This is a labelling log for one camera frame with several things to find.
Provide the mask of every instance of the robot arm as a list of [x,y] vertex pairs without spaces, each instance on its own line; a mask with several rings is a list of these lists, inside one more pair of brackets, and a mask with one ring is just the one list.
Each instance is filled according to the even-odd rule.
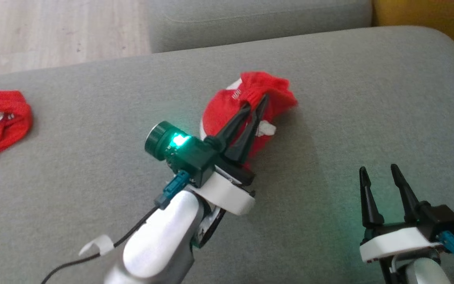
[[[440,268],[440,252],[454,242],[454,212],[447,205],[418,201],[397,165],[391,166],[404,207],[404,222],[384,224],[371,192],[365,167],[360,168],[362,225],[366,228],[360,254],[366,263],[379,261],[387,284],[449,284]],[[398,262],[411,260],[398,267]]]
[[[255,204],[243,187],[254,174],[243,167],[268,103],[247,104],[215,137],[187,135],[168,122],[155,126],[145,150],[166,160],[175,178],[155,200],[151,215],[128,240],[105,284],[179,284],[194,262],[192,247],[206,244],[225,212],[247,214]],[[233,142],[242,125],[244,131]]]

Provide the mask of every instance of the sofa cushion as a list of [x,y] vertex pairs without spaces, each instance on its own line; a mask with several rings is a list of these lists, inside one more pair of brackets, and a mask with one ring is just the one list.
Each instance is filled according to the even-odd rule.
[[370,0],[149,0],[152,52],[368,27]]
[[[239,73],[290,80],[299,106],[251,161],[256,205],[226,214],[186,284],[380,283],[362,263],[358,169],[386,222],[403,220],[390,164],[420,200],[454,210],[454,43],[432,29],[309,34],[0,76],[34,112],[0,154],[0,283],[37,283],[100,234],[119,239],[172,172],[144,151],[167,120],[201,114]],[[121,248],[50,283],[101,283]],[[454,257],[443,267],[454,283]]]

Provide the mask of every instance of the red cloth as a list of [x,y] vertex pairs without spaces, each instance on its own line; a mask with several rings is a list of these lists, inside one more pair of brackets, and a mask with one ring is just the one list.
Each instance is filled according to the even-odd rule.
[[20,140],[32,126],[31,107],[19,91],[0,90],[0,152]]
[[[288,89],[287,79],[273,77],[266,72],[241,74],[241,85],[236,90],[220,90],[204,111],[202,121],[207,135],[216,135],[240,110],[245,102],[254,110],[264,94],[270,96],[263,120],[272,122],[277,115],[297,105],[294,94]],[[262,149],[271,136],[255,137],[250,156]]]

